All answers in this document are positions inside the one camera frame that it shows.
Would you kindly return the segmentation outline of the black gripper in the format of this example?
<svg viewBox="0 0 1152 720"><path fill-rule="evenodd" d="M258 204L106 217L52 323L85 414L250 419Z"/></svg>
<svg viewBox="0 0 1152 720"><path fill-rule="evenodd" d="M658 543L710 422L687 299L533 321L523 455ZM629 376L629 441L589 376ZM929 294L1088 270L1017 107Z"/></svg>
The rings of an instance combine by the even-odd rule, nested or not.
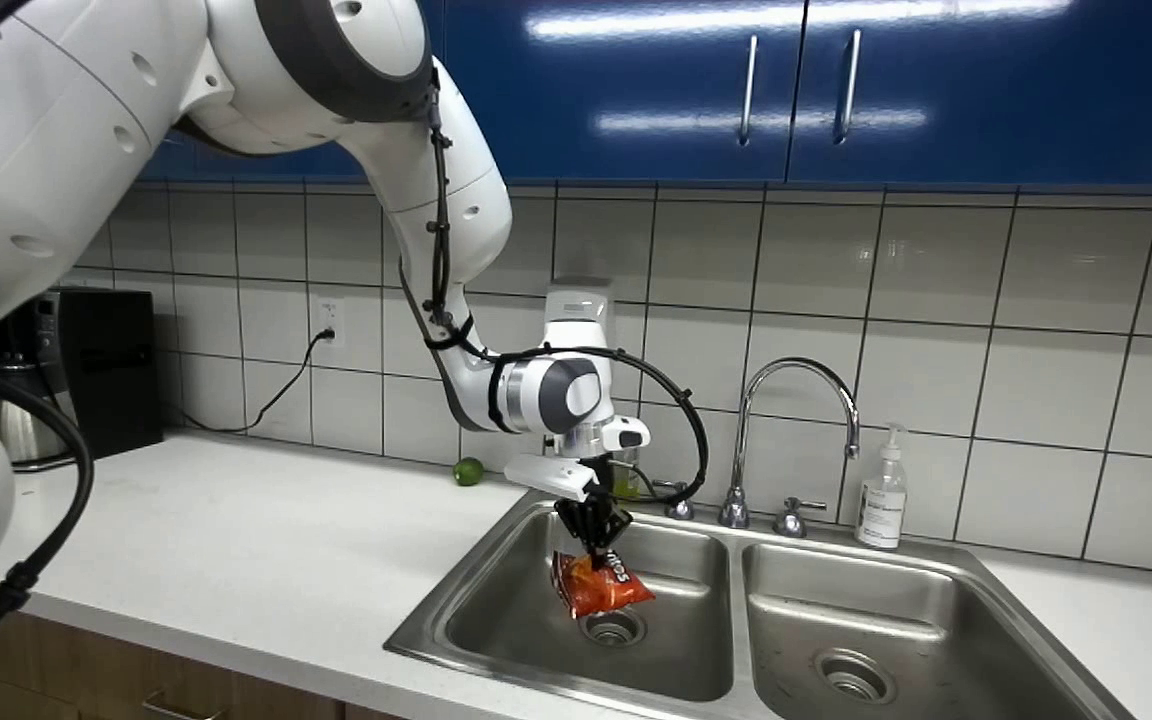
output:
<svg viewBox="0 0 1152 720"><path fill-rule="evenodd" d="M613 503L613 463L606 459L589 459L589 487L578 499L558 499L556 512L565 528L575 535L578 551L589 554L590 568L621 565L621 541L623 528L633 522L629 508Z"/></svg>

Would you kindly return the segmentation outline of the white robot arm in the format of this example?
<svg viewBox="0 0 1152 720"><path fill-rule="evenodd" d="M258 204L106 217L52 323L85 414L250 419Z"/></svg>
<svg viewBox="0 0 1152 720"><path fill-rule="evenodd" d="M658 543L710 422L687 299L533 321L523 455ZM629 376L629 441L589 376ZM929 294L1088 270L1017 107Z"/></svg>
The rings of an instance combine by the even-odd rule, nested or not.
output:
<svg viewBox="0 0 1152 720"><path fill-rule="evenodd" d="M646 441L613 408L590 323L492 353L467 283L510 192L421 0L0 0L0 321L52 286L138 180L360 183L452 414L534 431L509 466L589 551L629 528L600 459Z"/></svg>

